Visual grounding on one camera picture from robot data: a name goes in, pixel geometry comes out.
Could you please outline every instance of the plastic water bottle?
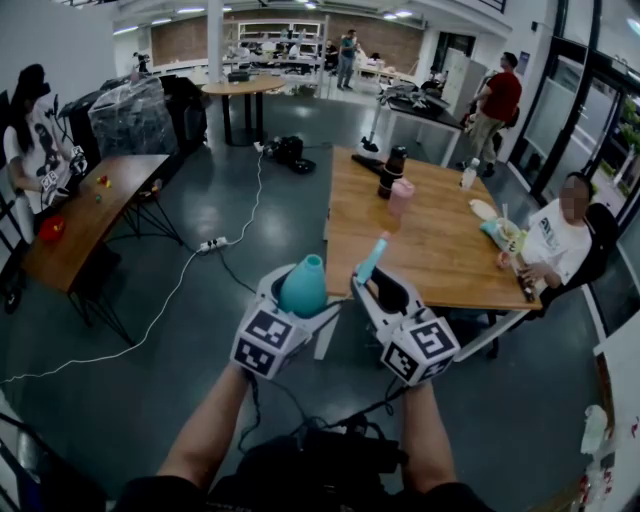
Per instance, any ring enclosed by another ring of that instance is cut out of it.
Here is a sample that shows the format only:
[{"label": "plastic water bottle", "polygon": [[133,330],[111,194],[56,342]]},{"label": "plastic water bottle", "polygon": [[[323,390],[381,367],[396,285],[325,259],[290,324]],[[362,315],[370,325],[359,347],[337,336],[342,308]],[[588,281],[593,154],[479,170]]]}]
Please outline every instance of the plastic water bottle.
[{"label": "plastic water bottle", "polygon": [[462,173],[462,179],[460,180],[460,188],[462,190],[469,190],[473,185],[476,176],[478,175],[478,166],[480,165],[480,160],[474,158],[471,160],[471,164],[467,167]]}]

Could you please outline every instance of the cable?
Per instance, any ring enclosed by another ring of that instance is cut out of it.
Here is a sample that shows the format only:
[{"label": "cable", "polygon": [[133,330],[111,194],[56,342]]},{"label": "cable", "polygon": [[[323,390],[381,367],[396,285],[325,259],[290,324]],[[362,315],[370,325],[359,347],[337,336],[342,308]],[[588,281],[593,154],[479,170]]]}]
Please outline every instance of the cable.
[{"label": "cable", "polygon": [[227,265],[227,262],[224,260],[224,256],[222,254],[222,251],[221,250],[217,250],[216,252],[220,255],[220,259],[222,260],[222,264],[224,265],[224,268],[227,269],[227,272],[229,272],[229,275],[233,278],[233,280],[236,283],[238,283],[240,286],[246,288],[247,290],[249,290],[251,293],[253,293],[255,295],[257,292],[253,288],[251,288],[251,286],[249,286],[248,284],[245,284],[242,281],[240,281],[240,279],[238,279],[238,277],[233,273],[233,270],[231,270],[229,268],[229,265]]},{"label": "cable", "polygon": [[262,155],[264,155],[264,151],[260,152],[260,157],[258,158],[258,185],[259,185],[259,188],[258,188],[258,192],[256,194],[256,204],[253,207],[253,210],[251,210],[251,218],[249,219],[249,222],[247,222],[243,226],[242,233],[240,234],[240,238],[238,238],[237,240],[235,240],[233,242],[229,242],[227,245],[236,245],[236,244],[242,242],[242,239],[244,238],[244,232],[253,223],[253,220],[255,219],[256,209],[258,208],[258,205],[260,204],[260,192],[262,192],[262,180],[260,179],[260,174],[262,173],[262,166],[260,165],[260,163],[262,162]]},{"label": "cable", "polygon": [[153,322],[151,322],[151,324],[147,328],[147,332],[145,333],[144,338],[142,338],[142,341],[140,343],[134,345],[133,347],[129,347],[128,349],[123,350],[122,352],[118,352],[117,354],[111,355],[111,356],[104,356],[104,357],[98,357],[96,359],[85,359],[85,360],[72,359],[71,361],[66,362],[65,364],[63,364],[59,368],[56,368],[55,370],[50,371],[50,372],[45,372],[45,373],[40,373],[40,374],[25,373],[24,375],[16,375],[15,377],[11,377],[10,379],[3,380],[2,382],[0,382],[0,385],[9,384],[9,383],[13,382],[14,380],[20,380],[20,379],[24,379],[26,377],[34,377],[36,379],[39,379],[41,377],[46,377],[47,375],[53,375],[54,373],[58,373],[63,368],[66,368],[70,364],[97,363],[99,361],[106,361],[108,359],[116,359],[117,357],[123,356],[128,352],[131,352],[131,351],[133,351],[133,350],[135,350],[137,348],[140,348],[144,344],[144,342],[147,341],[147,338],[149,337],[149,332],[151,332],[151,328],[156,324],[156,322],[160,319],[160,317],[164,313],[165,309],[167,308],[167,304],[169,303],[169,300],[178,291],[178,288],[180,288],[180,285],[182,285],[182,280],[184,279],[184,273],[186,272],[187,267],[189,266],[189,264],[191,263],[193,258],[196,257],[197,254],[198,254],[197,252],[193,253],[191,255],[191,257],[189,258],[189,260],[187,261],[187,263],[185,264],[184,268],[182,269],[182,273],[180,274],[180,281],[178,282],[176,287],[173,289],[173,291],[169,294],[167,299],[164,301],[164,305],[162,306],[162,310],[160,311],[160,313],[158,313],[158,316],[156,316],[153,319]]}]

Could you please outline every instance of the chair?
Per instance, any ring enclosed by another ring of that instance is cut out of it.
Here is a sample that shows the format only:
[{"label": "chair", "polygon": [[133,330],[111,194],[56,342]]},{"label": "chair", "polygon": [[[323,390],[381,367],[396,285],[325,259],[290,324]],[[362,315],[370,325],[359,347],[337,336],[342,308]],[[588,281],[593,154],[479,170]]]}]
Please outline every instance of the chair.
[{"label": "chair", "polygon": [[[618,240],[618,223],[608,208],[600,203],[593,203],[589,206],[586,220],[591,233],[591,250],[589,254],[587,254],[578,271],[566,285],[561,285],[558,288],[547,288],[540,294],[542,309],[540,311],[531,311],[523,318],[522,322],[543,317],[555,299],[568,291],[595,281],[604,274],[609,255]],[[496,312],[489,312],[488,316],[489,324],[494,325],[496,323]],[[517,328],[522,322],[515,324],[510,330]],[[500,343],[495,339],[491,350],[487,353],[487,357],[495,359],[498,357],[499,350]]]}]

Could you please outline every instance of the forearm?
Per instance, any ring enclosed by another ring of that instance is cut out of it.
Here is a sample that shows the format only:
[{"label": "forearm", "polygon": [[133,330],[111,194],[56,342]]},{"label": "forearm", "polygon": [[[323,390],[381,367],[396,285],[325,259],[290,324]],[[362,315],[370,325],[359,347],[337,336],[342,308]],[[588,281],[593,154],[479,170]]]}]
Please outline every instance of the forearm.
[{"label": "forearm", "polygon": [[159,475],[175,475],[207,490],[224,460],[247,391],[243,370],[231,363],[184,425]]},{"label": "forearm", "polygon": [[403,445],[409,455],[404,468],[407,487],[426,493],[456,481],[449,438],[431,383],[411,388],[404,395]]}]

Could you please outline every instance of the red shirt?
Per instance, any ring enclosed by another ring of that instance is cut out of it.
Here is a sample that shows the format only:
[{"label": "red shirt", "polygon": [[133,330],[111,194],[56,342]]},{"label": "red shirt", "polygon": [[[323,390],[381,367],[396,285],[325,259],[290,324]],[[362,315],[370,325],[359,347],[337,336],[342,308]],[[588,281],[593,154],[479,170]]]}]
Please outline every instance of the red shirt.
[{"label": "red shirt", "polygon": [[520,103],[522,86],[513,73],[498,73],[487,83],[492,91],[482,112],[492,118],[508,123]]}]

